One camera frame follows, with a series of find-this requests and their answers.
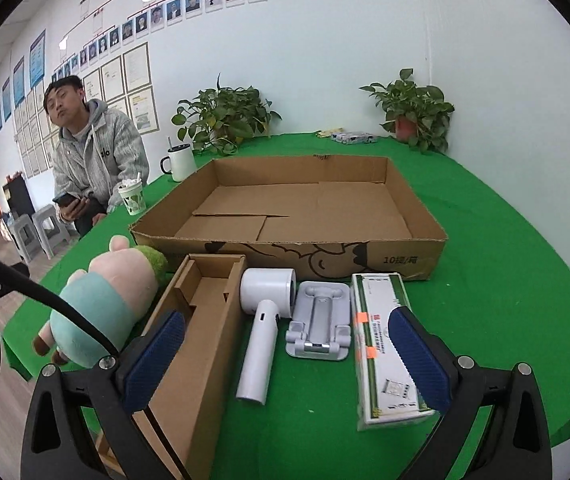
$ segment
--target plush toy's foot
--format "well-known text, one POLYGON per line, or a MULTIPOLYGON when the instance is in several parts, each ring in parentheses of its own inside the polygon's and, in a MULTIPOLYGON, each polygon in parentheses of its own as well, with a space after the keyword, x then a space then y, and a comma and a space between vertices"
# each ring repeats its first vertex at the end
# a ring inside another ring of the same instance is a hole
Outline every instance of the plush toy's foot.
POLYGON ((45 343, 39 335, 34 338, 34 341, 31 342, 31 345, 34 349, 34 352, 40 356, 47 355, 49 353, 49 350, 51 350, 50 346, 45 343))
POLYGON ((55 365, 62 366, 66 365, 69 362, 69 359, 67 359, 67 356, 63 354, 63 352, 56 350, 51 357, 51 361, 55 365))

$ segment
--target potted plant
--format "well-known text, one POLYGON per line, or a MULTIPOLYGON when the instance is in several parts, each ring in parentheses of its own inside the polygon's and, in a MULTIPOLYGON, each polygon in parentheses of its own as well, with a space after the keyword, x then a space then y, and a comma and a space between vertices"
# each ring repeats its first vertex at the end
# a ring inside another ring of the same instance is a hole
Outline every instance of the potted plant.
POLYGON ((195 152, 210 149, 220 155, 232 155, 243 139, 270 135, 270 121, 281 118, 270 106, 271 101, 263 102, 261 93, 251 86, 221 87, 219 75, 216 88, 199 91, 192 101, 178 102, 172 123, 181 127, 179 140, 187 135, 193 139, 195 152))
POLYGON ((438 86, 416 86, 411 80, 413 73, 413 68, 404 68, 399 72, 400 79, 393 83, 387 86, 372 83, 361 90, 376 97, 376 105, 385 112, 386 122, 381 126, 395 133, 397 140, 421 153, 445 152, 454 106, 445 101, 438 86))

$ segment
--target mug handle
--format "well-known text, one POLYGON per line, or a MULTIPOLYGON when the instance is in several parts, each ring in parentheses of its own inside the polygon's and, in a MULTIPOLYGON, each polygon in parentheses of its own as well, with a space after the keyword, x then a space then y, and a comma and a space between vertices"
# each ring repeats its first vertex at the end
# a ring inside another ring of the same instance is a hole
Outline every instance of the mug handle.
POLYGON ((162 171, 164 174, 166 174, 166 175, 171 175, 172 172, 171 172, 171 171, 166 171, 165 168, 163 167, 163 163, 164 163, 166 160, 169 160, 169 157, 168 157, 168 156, 164 156, 164 157, 161 159, 161 171, 162 171))

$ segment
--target gray foldable phone stand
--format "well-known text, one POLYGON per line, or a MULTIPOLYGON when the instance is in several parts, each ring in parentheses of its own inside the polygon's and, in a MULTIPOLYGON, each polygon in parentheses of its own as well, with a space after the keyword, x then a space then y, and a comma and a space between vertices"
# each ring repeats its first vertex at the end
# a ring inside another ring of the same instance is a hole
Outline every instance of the gray foldable phone stand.
POLYGON ((351 341, 350 287, 345 283, 301 283, 285 341, 292 357, 345 359, 351 341))

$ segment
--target man's hand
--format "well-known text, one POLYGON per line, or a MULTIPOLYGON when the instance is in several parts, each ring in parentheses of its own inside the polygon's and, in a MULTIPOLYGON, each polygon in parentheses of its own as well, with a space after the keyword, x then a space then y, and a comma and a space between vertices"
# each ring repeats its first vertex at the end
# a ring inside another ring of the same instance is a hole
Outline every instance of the man's hand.
POLYGON ((105 215, 105 213, 98 213, 98 215, 94 216, 94 218, 92 218, 92 225, 96 225, 98 222, 100 222, 103 218, 105 218, 107 215, 105 215))
POLYGON ((74 200, 70 205, 60 208, 60 216, 66 222, 75 222, 89 207, 90 200, 88 198, 82 198, 81 200, 74 200))

